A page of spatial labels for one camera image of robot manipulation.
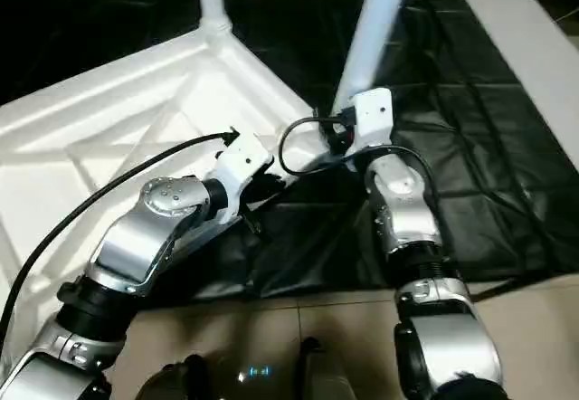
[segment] beige floor tile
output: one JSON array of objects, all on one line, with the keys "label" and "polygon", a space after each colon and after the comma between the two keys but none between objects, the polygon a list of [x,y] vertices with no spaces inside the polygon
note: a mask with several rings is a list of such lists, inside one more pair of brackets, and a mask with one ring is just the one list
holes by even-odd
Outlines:
[{"label": "beige floor tile", "polygon": [[513,399],[576,399],[579,288],[523,290],[478,305]]},{"label": "beige floor tile", "polygon": [[299,310],[302,337],[312,336],[340,360],[358,400],[403,399],[394,352],[392,302],[327,305]]},{"label": "beige floor tile", "polygon": [[558,276],[548,281],[539,282],[538,284],[527,287],[528,290],[550,289],[554,287],[574,287],[579,285],[579,274],[569,274]]},{"label": "beige floor tile", "polygon": [[310,294],[297,298],[297,301],[299,307],[306,308],[345,303],[380,302],[393,299],[394,290],[361,290]]},{"label": "beige floor tile", "polygon": [[[198,353],[208,357],[218,394],[225,399],[291,398],[291,378],[299,352],[296,309],[200,313],[199,309],[152,311],[131,325],[128,343],[109,371],[114,400],[132,400],[165,364]],[[240,371],[269,366],[271,377],[241,385]]]}]

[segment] black tarp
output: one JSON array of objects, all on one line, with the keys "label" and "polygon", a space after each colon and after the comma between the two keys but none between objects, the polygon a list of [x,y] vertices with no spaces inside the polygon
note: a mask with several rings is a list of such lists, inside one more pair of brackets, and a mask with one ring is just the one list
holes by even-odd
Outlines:
[{"label": "black tarp", "polygon": [[[0,1],[2,102],[199,18],[196,0]],[[226,1],[237,36],[327,112],[362,0]],[[394,142],[434,171],[448,247],[467,280],[577,270],[579,176],[464,0],[406,0],[376,85],[394,95]],[[166,273],[153,304],[387,286],[355,175],[304,177],[256,215],[260,237],[235,225]]]}]

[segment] robotic arm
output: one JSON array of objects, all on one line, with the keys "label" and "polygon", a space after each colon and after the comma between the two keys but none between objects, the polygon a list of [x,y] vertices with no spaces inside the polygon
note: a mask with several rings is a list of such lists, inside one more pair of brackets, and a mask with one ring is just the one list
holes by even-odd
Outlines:
[{"label": "robotic arm", "polygon": [[[356,124],[348,153],[389,141],[390,91],[362,92],[353,102]],[[400,323],[394,341],[404,394],[410,400],[507,399],[497,350],[444,251],[421,175],[396,154],[370,159],[363,168],[396,288]]]},{"label": "robotic arm", "polygon": [[[353,102],[348,155],[386,149],[390,91],[362,92]],[[364,173],[396,288],[394,341],[405,395],[507,399],[497,350],[444,251],[421,175],[396,154],[356,156],[365,160],[348,165]],[[240,135],[204,181],[185,176],[146,183],[135,206],[108,229],[84,275],[62,285],[62,308],[2,385],[0,400],[108,399],[102,371],[114,364],[157,276],[235,220],[242,190],[270,162],[255,137]]]},{"label": "robotic arm", "polygon": [[155,178],[110,226],[84,275],[58,292],[60,311],[44,324],[0,388],[2,400],[101,400],[126,331],[157,276],[237,218],[240,196],[272,157],[240,135],[204,181]]}]

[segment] white bracket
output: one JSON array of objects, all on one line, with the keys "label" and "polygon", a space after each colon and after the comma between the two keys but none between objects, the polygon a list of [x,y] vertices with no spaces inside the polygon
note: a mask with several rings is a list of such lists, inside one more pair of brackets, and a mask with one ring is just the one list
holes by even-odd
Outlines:
[{"label": "white bracket", "polygon": [[376,88],[360,92],[352,97],[356,109],[354,142],[347,155],[366,147],[389,145],[394,125],[392,93],[387,88]]},{"label": "white bracket", "polygon": [[225,188],[227,207],[219,219],[220,224],[227,224],[237,215],[243,189],[255,173],[272,160],[273,156],[253,134],[241,134],[219,156],[214,170],[205,179],[215,178]]}]

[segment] black cable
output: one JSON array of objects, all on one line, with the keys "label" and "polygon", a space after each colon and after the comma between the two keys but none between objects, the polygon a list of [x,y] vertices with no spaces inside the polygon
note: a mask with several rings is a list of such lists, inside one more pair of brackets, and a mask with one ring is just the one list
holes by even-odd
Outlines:
[{"label": "black cable", "polygon": [[321,122],[321,123],[326,122],[331,124],[341,124],[344,126],[344,122],[342,121],[341,118],[338,117],[306,117],[298,119],[297,121],[294,121],[291,124],[289,124],[289,126],[283,132],[283,135],[281,135],[280,146],[278,149],[278,157],[280,158],[281,169],[286,171],[291,176],[309,176],[310,174],[316,174],[318,172],[326,171],[329,169],[329,167],[328,168],[324,167],[324,168],[314,168],[308,171],[294,171],[286,166],[286,162],[283,159],[283,146],[286,143],[286,138],[297,126],[301,126],[302,124],[306,124],[308,122]]},{"label": "black cable", "polygon": [[341,157],[333,162],[322,165],[320,167],[315,167],[313,169],[309,169],[309,170],[305,170],[305,171],[294,171],[293,169],[289,169],[286,166],[285,161],[283,160],[283,146],[284,146],[286,138],[288,137],[290,132],[294,128],[296,128],[297,126],[299,126],[301,124],[305,124],[307,122],[322,122],[322,123],[327,122],[327,123],[332,123],[332,124],[341,124],[344,127],[348,127],[348,126],[351,126],[354,121],[352,120],[351,115],[344,114],[344,113],[342,114],[341,117],[333,117],[333,118],[307,117],[307,118],[302,118],[302,119],[298,119],[297,121],[294,121],[292,124],[290,124],[286,128],[286,130],[283,132],[283,135],[281,135],[280,146],[278,149],[278,157],[280,159],[280,166],[284,171],[286,171],[291,176],[308,176],[311,174],[317,174],[318,172],[328,171],[329,169],[333,169],[335,167],[341,167],[346,162],[348,162],[356,157],[360,157],[360,156],[363,156],[365,154],[372,154],[372,153],[376,153],[376,152],[384,152],[383,156],[388,155],[388,154],[395,154],[395,153],[403,153],[403,154],[413,156],[420,163],[420,165],[422,167],[422,171],[424,173],[424,177],[426,178],[428,190],[430,192],[431,201],[432,201],[431,208],[433,209],[434,214],[436,215],[436,217],[439,221],[439,224],[441,226],[441,233],[443,234],[443,236],[442,236],[443,240],[444,240],[444,242],[446,242],[445,244],[447,244],[447,245],[451,244],[451,239],[449,238],[449,235],[448,235],[448,225],[446,224],[446,220],[444,219],[444,216],[442,215],[442,212],[441,212],[441,207],[440,207],[441,197],[440,197],[440,194],[438,191],[438,187],[436,186],[436,183],[434,181],[434,173],[432,172],[430,165],[424,159],[424,157],[422,157],[418,152],[414,151],[413,149],[410,149],[407,147],[402,147],[400,145],[380,145],[377,147],[367,147],[367,148],[361,149],[361,150],[357,151],[356,153],[350,154],[349,156],[343,156],[343,157]]},{"label": "black cable", "polygon": [[2,350],[4,349],[4,343],[6,341],[6,335],[8,333],[8,328],[10,326],[10,318],[12,317],[12,313],[14,312],[14,306],[16,305],[16,300],[18,299],[18,294],[20,293],[20,289],[24,285],[24,281],[26,277],[30,273],[30,270],[36,263],[36,261],[40,258],[43,254],[43,251],[48,247],[49,244],[62,232],[64,229],[71,224],[77,217],[79,217],[85,210],[87,210],[91,205],[96,203],[99,199],[101,199],[104,195],[108,192],[116,188],[117,186],[123,184],[125,181],[129,180],[136,174],[144,171],[148,167],[154,165],[161,160],[173,156],[175,153],[179,151],[192,147],[197,144],[201,144],[208,140],[214,139],[223,139],[226,145],[230,142],[235,140],[238,136],[238,133],[214,133],[212,135],[205,135],[199,138],[190,139],[186,142],[183,142],[179,145],[175,145],[174,147],[163,151],[160,154],[150,158],[149,160],[133,167],[129,171],[127,171],[122,176],[118,176],[111,182],[109,182],[106,186],[102,187],[94,194],[89,196],[82,204],[76,207],[72,212],[70,212],[64,219],[62,219],[47,235],[43,238],[43,240],[36,246],[33,252],[30,254],[22,269],[16,275],[14,279],[14,283],[10,288],[10,292],[8,293],[8,298],[6,299],[6,304],[4,306],[4,311],[2,312],[2,318],[0,319],[0,356],[2,355]]},{"label": "black cable", "polygon": [[414,158],[416,158],[416,160],[418,160],[420,162],[422,170],[424,171],[424,174],[426,176],[426,180],[428,182],[428,186],[430,188],[433,201],[438,202],[438,199],[439,199],[438,190],[437,190],[436,185],[434,183],[434,175],[432,173],[430,165],[428,164],[428,162],[426,162],[424,157],[422,157],[416,151],[414,151],[413,149],[407,148],[407,147],[402,147],[400,145],[380,145],[377,147],[367,147],[367,148],[364,148],[364,149],[357,151],[356,153],[350,154],[349,156],[343,156],[343,157],[341,157],[333,162],[330,162],[328,164],[322,165],[320,167],[315,167],[313,169],[308,169],[305,171],[295,171],[293,169],[289,169],[287,167],[284,159],[283,159],[283,146],[285,144],[286,138],[288,137],[288,135],[291,133],[291,131],[294,128],[296,128],[297,126],[300,126],[301,124],[305,124],[308,122],[322,122],[322,123],[327,122],[327,123],[341,124],[343,126],[346,126],[345,121],[340,117],[330,117],[330,118],[307,117],[307,118],[298,119],[297,121],[294,121],[293,123],[291,123],[286,128],[286,130],[283,132],[283,135],[281,135],[280,146],[278,149],[278,157],[280,158],[281,169],[283,169],[285,172],[287,172],[291,176],[309,176],[311,174],[317,174],[318,172],[328,171],[329,169],[333,169],[335,167],[340,167],[340,166],[344,165],[346,162],[348,162],[356,157],[368,154],[368,153],[375,153],[375,152],[381,152],[381,151],[383,151],[385,155],[393,154],[393,153],[404,153],[404,154],[409,154],[409,155],[413,156]]}]

